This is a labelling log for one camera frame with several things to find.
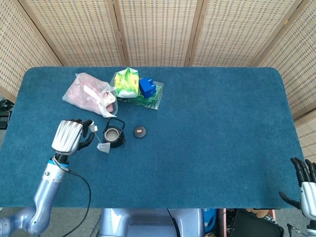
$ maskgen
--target white tag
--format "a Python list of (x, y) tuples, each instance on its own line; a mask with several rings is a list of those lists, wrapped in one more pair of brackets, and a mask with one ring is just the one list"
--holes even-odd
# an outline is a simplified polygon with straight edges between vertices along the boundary
[(110, 145), (111, 143), (98, 143), (98, 150), (101, 152), (109, 153), (110, 152)]
[(97, 93), (95, 93), (94, 90), (92, 90), (91, 88), (89, 88), (88, 86), (84, 85), (83, 86), (83, 91), (85, 93), (87, 93), (88, 95), (90, 95), (91, 97), (93, 97), (94, 99), (97, 100), (97, 103), (100, 102), (100, 97), (97, 95)]
[(94, 122), (89, 126), (91, 132), (96, 132), (98, 131), (98, 126), (94, 125)]

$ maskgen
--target woven screen panel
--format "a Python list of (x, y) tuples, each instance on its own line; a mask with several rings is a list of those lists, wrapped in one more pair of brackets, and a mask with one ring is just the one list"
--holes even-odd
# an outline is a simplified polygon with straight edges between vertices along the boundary
[(16, 97), (31, 67), (58, 66), (35, 31), (11, 0), (0, 1), (0, 87)]
[(304, 123), (296, 126), (296, 131), (300, 138), (304, 158), (316, 162), (316, 111), (309, 114), (309, 117)]
[(316, 101), (316, 0), (310, 1), (260, 66), (279, 70), (294, 115)]
[(22, 0), (65, 66), (120, 66), (105, 0)]
[(249, 66), (294, 0), (210, 0), (193, 66)]
[(197, 0), (119, 0), (131, 66), (184, 66)]

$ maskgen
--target plastic bag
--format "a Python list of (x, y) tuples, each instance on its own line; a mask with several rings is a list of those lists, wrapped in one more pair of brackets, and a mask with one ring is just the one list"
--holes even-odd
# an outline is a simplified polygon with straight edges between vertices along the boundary
[(137, 70), (126, 68), (123, 71), (119, 71), (116, 73), (114, 81), (118, 97), (135, 98), (138, 96), (139, 76)]
[(101, 152), (110, 153), (111, 143), (98, 143), (97, 149)]
[(76, 74), (63, 100), (106, 118), (115, 117), (117, 112), (115, 87), (87, 73)]

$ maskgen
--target black cable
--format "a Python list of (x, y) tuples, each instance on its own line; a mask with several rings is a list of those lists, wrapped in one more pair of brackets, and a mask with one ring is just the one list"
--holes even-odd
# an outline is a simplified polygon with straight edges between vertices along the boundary
[(219, 219), (220, 222), (221, 222), (221, 220), (222, 220), (224, 214), (226, 214), (226, 212), (223, 212), (223, 214), (221, 215), (221, 218)]
[(174, 225), (174, 228), (176, 229), (177, 237), (181, 237), (181, 235), (180, 235), (180, 230), (179, 230), (179, 226), (178, 226), (178, 223), (177, 223), (176, 219), (174, 219), (174, 218), (171, 216), (170, 211), (169, 211), (168, 208), (167, 208), (167, 211), (168, 211), (168, 213), (169, 213), (169, 216), (171, 217), (171, 220), (172, 220), (172, 223), (173, 223), (173, 225)]
[(90, 204), (91, 204), (91, 188), (90, 188), (90, 185), (89, 185), (88, 181), (86, 181), (85, 178), (83, 178), (81, 175), (77, 174), (76, 172), (73, 172), (73, 171), (69, 170), (68, 173), (79, 177), (80, 179), (82, 179), (87, 184), (88, 189), (89, 189), (89, 203), (88, 203), (87, 211), (85, 212), (85, 215), (84, 215), (83, 219), (80, 221), (80, 223), (76, 227), (74, 227), (71, 231), (69, 231), (67, 234), (63, 235), (62, 237), (66, 237), (66, 236), (70, 235), (72, 232), (74, 232), (85, 221), (85, 219), (86, 219), (86, 217), (88, 215), (89, 209), (90, 209)]

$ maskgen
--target blue tablecloth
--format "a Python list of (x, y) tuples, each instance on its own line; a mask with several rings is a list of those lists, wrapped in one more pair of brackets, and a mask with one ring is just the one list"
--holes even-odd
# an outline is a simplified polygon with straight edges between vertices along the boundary
[[(114, 67), (41, 67), (28, 70), (0, 152), (0, 206), (27, 206), (54, 154), (63, 119), (106, 119), (62, 101), (86, 72), (110, 81)], [(118, 102), (126, 142), (110, 154), (97, 139), (69, 158), (87, 179), (92, 207), (187, 208), (287, 206), (299, 199), (291, 157), (302, 151), (280, 74), (273, 68), (139, 67), (140, 77), (163, 82), (159, 110)], [(133, 136), (143, 125), (146, 137)], [(55, 206), (86, 207), (87, 187), (68, 175)]]

